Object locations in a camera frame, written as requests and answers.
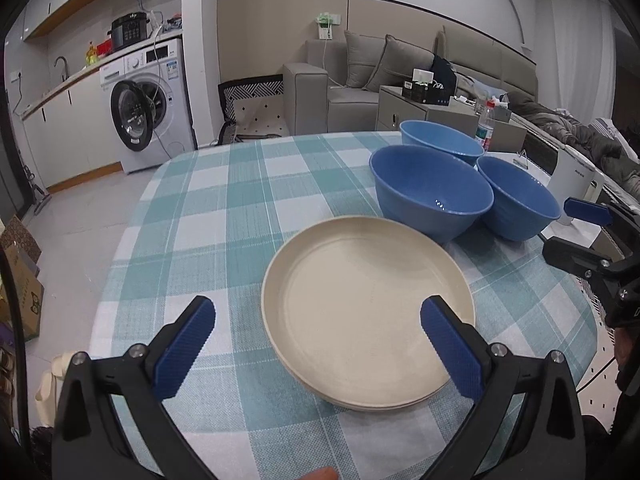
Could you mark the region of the person's left hand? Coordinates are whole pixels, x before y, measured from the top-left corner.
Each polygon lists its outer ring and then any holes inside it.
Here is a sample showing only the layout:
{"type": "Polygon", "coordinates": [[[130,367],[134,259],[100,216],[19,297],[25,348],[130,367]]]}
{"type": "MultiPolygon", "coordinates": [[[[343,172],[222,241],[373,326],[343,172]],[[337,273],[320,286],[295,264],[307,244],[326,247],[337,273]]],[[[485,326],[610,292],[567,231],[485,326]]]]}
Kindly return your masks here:
{"type": "Polygon", "coordinates": [[[339,478],[334,468],[326,466],[308,472],[308,474],[304,474],[298,480],[338,480],[339,478]]]}

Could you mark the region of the person's right hand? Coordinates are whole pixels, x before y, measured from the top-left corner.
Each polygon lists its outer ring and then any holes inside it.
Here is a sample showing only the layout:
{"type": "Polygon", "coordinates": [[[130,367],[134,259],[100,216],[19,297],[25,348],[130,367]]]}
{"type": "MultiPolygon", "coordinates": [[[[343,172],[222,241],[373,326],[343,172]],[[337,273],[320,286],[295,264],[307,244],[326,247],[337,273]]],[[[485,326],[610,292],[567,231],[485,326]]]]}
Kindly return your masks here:
{"type": "Polygon", "coordinates": [[[618,366],[616,386],[620,392],[626,389],[624,373],[638,339],[638,328],[617,327],[614,330],[614,358],[618,366]]]}

